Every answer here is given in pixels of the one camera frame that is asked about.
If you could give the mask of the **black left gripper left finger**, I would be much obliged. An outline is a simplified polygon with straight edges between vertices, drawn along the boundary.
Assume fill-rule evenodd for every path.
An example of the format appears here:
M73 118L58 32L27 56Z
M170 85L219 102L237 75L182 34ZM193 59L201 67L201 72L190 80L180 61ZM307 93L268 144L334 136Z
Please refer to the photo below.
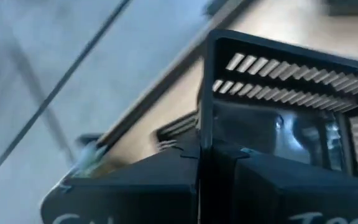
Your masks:
M178 146L100 178L67 178L44 198L44 224L197 224L197 146Z

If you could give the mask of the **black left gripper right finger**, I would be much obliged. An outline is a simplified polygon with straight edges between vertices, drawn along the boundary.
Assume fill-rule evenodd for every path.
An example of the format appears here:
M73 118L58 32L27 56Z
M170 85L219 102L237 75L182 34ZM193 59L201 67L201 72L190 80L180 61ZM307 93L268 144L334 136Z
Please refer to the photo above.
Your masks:
M233 147L210 155L213 224L358 224L358 178Z

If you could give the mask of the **black plastic basket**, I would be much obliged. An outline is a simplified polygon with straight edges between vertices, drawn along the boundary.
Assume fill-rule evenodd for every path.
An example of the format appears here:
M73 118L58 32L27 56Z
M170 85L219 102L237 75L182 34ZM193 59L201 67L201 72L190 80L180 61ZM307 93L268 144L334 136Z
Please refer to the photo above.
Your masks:
M358 177L358 61L233 30L208 34L196 110L156 130L195 132Z

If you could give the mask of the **black aluminium table frame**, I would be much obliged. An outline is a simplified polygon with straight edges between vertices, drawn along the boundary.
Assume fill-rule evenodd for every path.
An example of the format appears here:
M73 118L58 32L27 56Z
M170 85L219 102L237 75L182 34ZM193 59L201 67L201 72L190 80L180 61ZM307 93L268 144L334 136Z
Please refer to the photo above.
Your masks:
M122 118L97 141L97 146L113 146L131 127L153 107L158 99L179 80L202 56L206 36L213 29L227 29L247 8L260 0L209 0L204 14L209 21L190 43L163 70L161 77L138 98Z

